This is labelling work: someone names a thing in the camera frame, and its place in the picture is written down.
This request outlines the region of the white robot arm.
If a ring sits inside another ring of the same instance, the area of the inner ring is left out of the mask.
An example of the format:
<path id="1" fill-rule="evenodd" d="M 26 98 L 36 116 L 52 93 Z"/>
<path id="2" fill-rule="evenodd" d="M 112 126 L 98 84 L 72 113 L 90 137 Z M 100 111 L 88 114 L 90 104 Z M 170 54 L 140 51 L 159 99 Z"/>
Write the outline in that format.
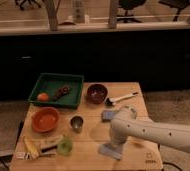
<path id="1" fill-rule="evenodd" d="M 123 106 L 110 121 L 110 144 L 124 144 L 128 137 L 148 140 L 190 154 L 190 125 L 144 121 L 131 106 Z"/>

